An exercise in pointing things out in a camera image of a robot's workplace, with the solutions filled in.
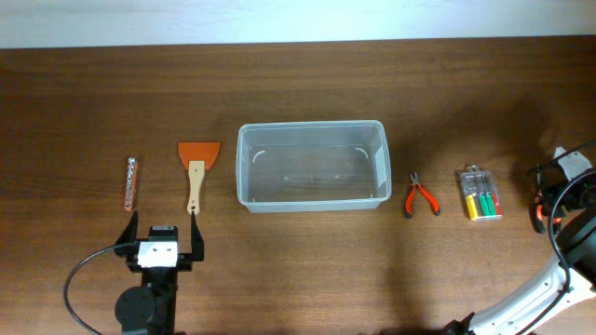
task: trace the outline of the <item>wooden handle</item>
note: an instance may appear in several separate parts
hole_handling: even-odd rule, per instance
[[[198,214],[198,199],[201,192],[201,184],[205,177],[205,161],[190,161],[188,163],[188,180],[190,181],[190,195],[188,196],[188,214]]]

